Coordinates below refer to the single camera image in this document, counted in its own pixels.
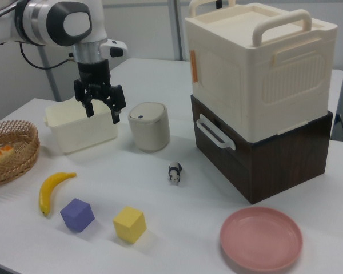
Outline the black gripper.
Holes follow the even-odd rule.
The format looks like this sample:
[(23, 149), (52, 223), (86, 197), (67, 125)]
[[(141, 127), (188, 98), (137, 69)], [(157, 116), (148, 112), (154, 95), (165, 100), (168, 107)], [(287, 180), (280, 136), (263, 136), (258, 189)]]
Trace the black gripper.
[(110, 68), (108, 60), (96, 63), (77, 63), (80, 78), (74, 81), (75, 99), (81, 102), (86, 116), (92, 117), (94, 109), (92, 99), (104, 100), (111, 110), (112, 121), (120, 121), (120, 113), (126, 107), (126, 101), (121, 85), (110, 84)]

